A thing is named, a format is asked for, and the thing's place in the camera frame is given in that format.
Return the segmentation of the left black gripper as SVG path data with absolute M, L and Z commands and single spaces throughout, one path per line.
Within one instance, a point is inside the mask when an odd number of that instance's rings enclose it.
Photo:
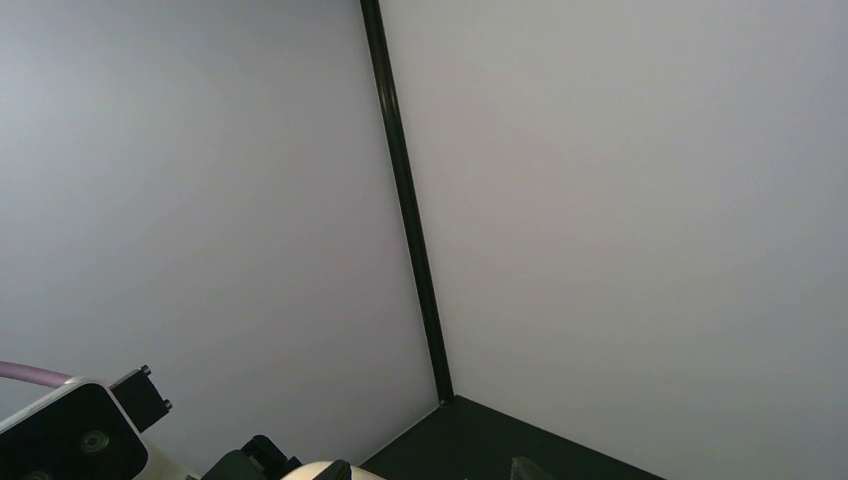
M 201 479 L 279 480 L 301 466 L 297 457 L 286 456 L 267 436 L 256 435 L 221 457 Z M 352 474 L 348 462 L 335 460 L 317 474 L 317 480 L 351 480 Z

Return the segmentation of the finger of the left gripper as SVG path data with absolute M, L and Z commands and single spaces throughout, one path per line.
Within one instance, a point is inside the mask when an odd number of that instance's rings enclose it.
M 554 480 L 553 476 L 527 457 L 511 460 L 511 480 Z

